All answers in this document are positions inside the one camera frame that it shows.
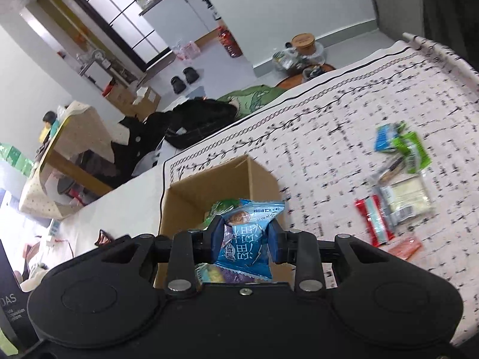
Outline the purple snack bar packet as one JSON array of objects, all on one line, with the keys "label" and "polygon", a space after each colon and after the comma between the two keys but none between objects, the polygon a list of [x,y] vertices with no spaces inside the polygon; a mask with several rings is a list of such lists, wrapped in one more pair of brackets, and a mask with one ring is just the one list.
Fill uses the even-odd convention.
[{"label": "purple snack bar packet", "polygon": [[215,264],[200,263],[196,265],[195,271],[197,279],[202,284],[246,284],[255,282],[253,277],[247,276],[241,272],[219,267]]}]

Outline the small green snack packet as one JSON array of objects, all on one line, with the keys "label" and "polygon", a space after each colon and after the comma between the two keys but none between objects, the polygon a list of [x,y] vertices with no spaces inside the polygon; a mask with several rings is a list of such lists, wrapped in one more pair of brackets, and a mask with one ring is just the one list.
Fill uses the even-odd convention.
[{"label": "small green snack packet", "polygon": [[203,223],[201,224],[202,229],[206,229],[215,216],[221,216],[224,213],[227,213],[235,208],[240,206],[239,199],[223,199],[218,202],[215,202],[210,210],[205,214]]}]

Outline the blue snack packet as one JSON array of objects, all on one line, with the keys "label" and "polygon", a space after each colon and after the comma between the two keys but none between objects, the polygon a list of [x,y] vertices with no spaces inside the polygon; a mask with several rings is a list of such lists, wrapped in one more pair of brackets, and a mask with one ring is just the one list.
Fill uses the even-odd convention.
[{"label": "blue snack packet", "polygon": [[278,201],[232,199],[231,208],[220,213],[225,228],[215,265],[252,278],[271,280],[268,225],[284,210]]}]

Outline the red white snack packet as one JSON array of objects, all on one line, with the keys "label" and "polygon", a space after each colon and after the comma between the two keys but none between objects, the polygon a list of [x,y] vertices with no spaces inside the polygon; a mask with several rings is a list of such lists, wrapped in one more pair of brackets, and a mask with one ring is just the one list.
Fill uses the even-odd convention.
[{"label": "red white snack packet", "polygon": [[381,199],[377,194],[357,199],[355,207],[365,221],[373,247],[383,246],[395,237],[388,224],[386,213],[382,209]]}]

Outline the small orange snack packet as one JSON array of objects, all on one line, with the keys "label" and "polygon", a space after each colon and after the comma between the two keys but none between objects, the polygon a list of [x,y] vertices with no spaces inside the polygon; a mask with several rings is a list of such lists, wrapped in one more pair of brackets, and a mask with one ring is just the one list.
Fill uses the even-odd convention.
[{"label": "small orange snack packet", "polygon": [[401,260],[408,260],[410,257],[421,249],[422,243],[416,236],[408,236],[403,238],[400,242],[388,249],[390,255],[394,255]]}]

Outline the clear packet with crackers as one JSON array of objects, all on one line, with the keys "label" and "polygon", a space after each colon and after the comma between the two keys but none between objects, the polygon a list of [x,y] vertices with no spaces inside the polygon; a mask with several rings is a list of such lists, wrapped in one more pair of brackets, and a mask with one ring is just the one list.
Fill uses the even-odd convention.
[{"label": "clear packet with crackers", "polygon": [[429,191],[420,174],[393,183],[377,184],[373,190],[384,204],[383,211],[393,227],[433,210]]}]

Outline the green candy packet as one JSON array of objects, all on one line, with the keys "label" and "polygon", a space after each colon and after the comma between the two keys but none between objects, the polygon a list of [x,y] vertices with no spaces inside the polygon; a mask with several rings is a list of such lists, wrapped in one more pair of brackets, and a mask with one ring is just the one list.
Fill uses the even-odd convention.
[{"label": "green candy packet", "polygon": [[400,154],[409,174],[419,174],[431,164],[419,135],[409,130],[405,121],[388,123],[377,128],[376,152]]}]

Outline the brown cardboard box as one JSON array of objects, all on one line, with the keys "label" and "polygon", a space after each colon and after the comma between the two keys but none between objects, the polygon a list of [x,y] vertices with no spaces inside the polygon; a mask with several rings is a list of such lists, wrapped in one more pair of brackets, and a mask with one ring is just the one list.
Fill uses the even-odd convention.
[{"label": "brown cardboard box", "polygon": [[249,156],[171,184],[162,209],[160,233],[182,250],[190,250],[193,238],[210,246],[194,255],[191,272],[171,272],[170,261],[160,266],[155,285],[171,291],[184,283],[194,290],[204,283],[294,283],[293,266],[272,258],[269,227],[282,221],[284,203],[276,178]]}]

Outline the brown hair claw clip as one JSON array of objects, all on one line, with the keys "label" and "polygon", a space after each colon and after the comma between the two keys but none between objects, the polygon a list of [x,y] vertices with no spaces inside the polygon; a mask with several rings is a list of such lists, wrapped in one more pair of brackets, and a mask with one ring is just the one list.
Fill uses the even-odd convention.
[{"label": "brown hair claw clip", "polygon": [[106,244],[111,243],[112,241],[114,241],[114,238],[112,238],[112,236],[109,235],[108,232],[106,232],[105,230],[100,229],[98,233],[97,241],[95,241],[94,245],[96,247],[102,247]]}]

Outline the patterned white cloth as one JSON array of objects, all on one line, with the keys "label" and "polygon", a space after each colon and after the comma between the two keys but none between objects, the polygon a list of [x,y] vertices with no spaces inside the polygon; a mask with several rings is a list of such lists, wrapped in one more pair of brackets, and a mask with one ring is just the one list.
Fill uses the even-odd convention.
[{"label": "patterned white cloth", "polygon": [[413,262],[460,291],[453,341],[478,332],[478,73],[452,50],[408,34],[388,49],[285,92],[163,166],[173,183],[248,155],[278,180],[286,225],[322,240],[366,238],[354,202],[386,162],[378,127],[402,121],[430,157],[432,210],[401,226],[422,242]]}]

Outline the black bag on floor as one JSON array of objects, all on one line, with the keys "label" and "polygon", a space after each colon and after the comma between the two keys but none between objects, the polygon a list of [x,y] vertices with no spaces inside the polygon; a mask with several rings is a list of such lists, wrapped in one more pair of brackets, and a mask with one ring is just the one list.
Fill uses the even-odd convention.
[{"label": "black bag on floor", "polygon": [[225,102],[196,97],[177,105],[165,141],[178,149],[199,143],[235,121],[237,108]]}]

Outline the black slipper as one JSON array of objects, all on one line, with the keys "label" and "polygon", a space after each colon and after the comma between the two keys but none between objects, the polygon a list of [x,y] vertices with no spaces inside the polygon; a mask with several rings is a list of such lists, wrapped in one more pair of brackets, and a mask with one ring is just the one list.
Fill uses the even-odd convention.
[{"label": "black slipper", "polygon": [[179,76],[174,76],[171,78],[171,86],[175,94],[180,94],[187,88],[187,85],[182,79],[179,78]]},{"label": "black slipper", "polygon": [[198,72],[193,67],[190,67],[190,66],[186,67],[183,70],[183,73],[188,84],[193,84],[200,78]]}]

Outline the black slipper right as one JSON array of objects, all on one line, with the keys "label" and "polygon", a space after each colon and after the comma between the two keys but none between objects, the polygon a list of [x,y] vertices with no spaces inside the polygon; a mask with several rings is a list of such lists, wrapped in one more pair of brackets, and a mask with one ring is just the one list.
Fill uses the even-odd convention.
[{"label": "black slipper right", "polygon": [[190,66],[186,67],[183,70],[183,73],[188,84],[193,84],[200,78],[198,72],[193,67],[190,67]]}]

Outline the red oil bottle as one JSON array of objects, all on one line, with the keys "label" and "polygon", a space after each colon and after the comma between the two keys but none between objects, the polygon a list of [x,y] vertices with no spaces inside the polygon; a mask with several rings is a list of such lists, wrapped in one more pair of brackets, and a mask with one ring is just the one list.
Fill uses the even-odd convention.
[{"label": "red oil bottle", "polygon": [[218,28],[219,41],[231,57],[240,57],[243,52],[233,37],[230,30],[225,26]]}]

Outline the white kitchen cabinet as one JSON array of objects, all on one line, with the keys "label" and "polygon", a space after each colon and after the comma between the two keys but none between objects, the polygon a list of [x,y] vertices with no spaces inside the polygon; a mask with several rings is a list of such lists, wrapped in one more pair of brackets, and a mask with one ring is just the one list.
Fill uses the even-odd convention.
[{"label": "white kitchen cabinet", "polygon": [[147,40],[160,53],[179,41],[197,41],[218,27],[206,0],[156,0],[140,17],[154,30]]}]

